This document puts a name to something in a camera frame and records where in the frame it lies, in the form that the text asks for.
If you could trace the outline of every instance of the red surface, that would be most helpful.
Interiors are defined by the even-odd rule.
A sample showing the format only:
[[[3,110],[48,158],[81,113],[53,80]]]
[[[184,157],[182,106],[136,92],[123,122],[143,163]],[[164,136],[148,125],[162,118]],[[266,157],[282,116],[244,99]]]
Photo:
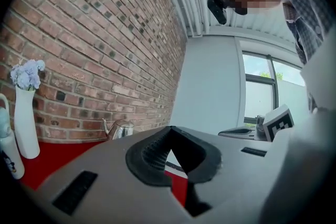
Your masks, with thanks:
[[[39,142],[40,154],[35,159],[22,157],[25,174],[20,181],[32,189],[38,186],[53,172],[83,154],[88,149],[101,142],[84,144],[50,144]],[[185,205],[187,179],[165,171],[173,179],[173,194]]]

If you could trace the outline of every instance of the white bottle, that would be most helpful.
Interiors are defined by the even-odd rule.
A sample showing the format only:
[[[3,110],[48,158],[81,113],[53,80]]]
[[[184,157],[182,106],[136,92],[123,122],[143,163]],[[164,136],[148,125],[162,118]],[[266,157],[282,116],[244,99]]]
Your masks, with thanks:
[[[0,93],[0,99],[4,100],[6,109],[0,108],[0,155],[12,172],[15,179],[20,179],[25,173],[14,132],[11,129],[9,120],[9,105],[7,98]]]

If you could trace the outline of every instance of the white vase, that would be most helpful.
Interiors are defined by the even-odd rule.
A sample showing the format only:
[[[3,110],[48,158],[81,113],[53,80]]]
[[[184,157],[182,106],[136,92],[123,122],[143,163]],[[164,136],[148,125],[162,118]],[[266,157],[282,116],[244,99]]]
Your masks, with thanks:
[[[40,153],[33,114],[34,94],[35,91],[25,91],[16,86],[15,136],[22,156],[27,159],[36,158]]]

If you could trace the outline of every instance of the window frame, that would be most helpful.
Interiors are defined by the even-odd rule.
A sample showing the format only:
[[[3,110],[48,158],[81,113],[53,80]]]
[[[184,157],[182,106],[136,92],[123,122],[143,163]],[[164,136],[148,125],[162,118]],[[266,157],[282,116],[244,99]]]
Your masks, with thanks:
[[[252,75],[252,74],[246,74],[245,73],[245,77],[246,77],[245,81],[271,85],[272,86],[272,93],[273,93],[273,99],[272,99],[273,109],[278,108],[279,107],[278,80],[277,80],[276,72],[275,72],[275,69],[274,69],[273,59],[277,62],[283,62],[284,65],[292,66],[296,69],[298,69],[299,67],[295,66],[293,64],[287,63],[285,61],[282,61],[280,59],[274,58],[271,55],[263,55],[263,54],[258,54],[258,53],[255,53],[255,52],[244,51],[244,50],[242,52],[243,52],[243,55],[249,55],[249,56],[263,58],[263,59],[267,60],[268,69],[269,69],[269,73],[270,73],[270,78],[265,78],[265,77],[262,77],[262,76],[257,76],[257,75]],[[255,118],[249,118],[249,117],[245,117],[245,115],[244,115],[244,123],[256,124],[257,123],[257,116]]]

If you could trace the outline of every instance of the plaid shirt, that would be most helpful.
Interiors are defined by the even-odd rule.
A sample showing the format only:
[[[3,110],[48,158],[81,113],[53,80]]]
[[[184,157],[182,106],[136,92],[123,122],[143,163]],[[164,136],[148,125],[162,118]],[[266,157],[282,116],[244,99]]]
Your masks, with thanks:
[[[321,46],[334,20],[334,13],[325,0],[288,0],[283,4],[286,23],[296,40],[296,51],[305,65]],[[310,111],[316,107],[308,101]]]

